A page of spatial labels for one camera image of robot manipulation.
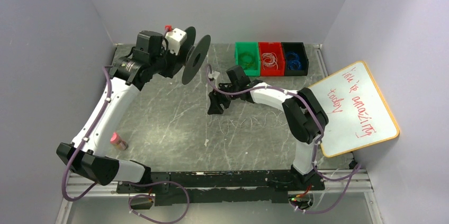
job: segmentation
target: white string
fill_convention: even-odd
[[[274,66],[276,66],[276,69],[278,69],[277,56],[275,53],[263,53],[262,62],[264,67],[273,68]]]

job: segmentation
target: black disc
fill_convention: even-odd
[[[198,70],[200,70],[204,59],[208,55],[210,40],[210,35],[204,36],[196,47],[192,48],[188,53],[182,77],[182,83],[184,85],[188,84],[195,77]]]
[[[186,65],[187,63],[187,55],[190,51],[191,47],[195,44],[195,37],[196,37],[196,29],[193,26],[187,27],[187,29],[184,30],[187,39],[184,41],[184,43],[181,45],[181,48],[179,49],[179,58],[178,62],[180,62],[182,65]]]

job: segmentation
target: bottle with pink cap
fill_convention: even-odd
[[[116,132],[112,135],[111,144],[113,144],[120,151],[124,151],[128,147],[128,144],[122,140]]]

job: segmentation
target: gray marble table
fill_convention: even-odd
[[[118,45],[114,59],[132,45]],[[312,45],[306,45],[309,75],[260,77],[271,85],[302,89],[323,78]],[[288,169],[295,155],[283,112],[241,100],[231,102],[222,115],[207,115],[205,64],[229,81],[226,70],[235,64],[233,44],[212,44],[195,78],[181,83],[182,70],[173,78],[155,75],[124,114],[117,133],[129,143],[126,151],[111,146],[108,156],[131,159],[153,171],[229,171]],[[348,168],[352,154],[326,158],[318,152],[320,169]]]

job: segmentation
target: red cap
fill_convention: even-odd
[[[111,144],[118,144],[122,139],[120,138],[120,136],[114,132],[114,134],[112,134],[112,138],[111,138]]]

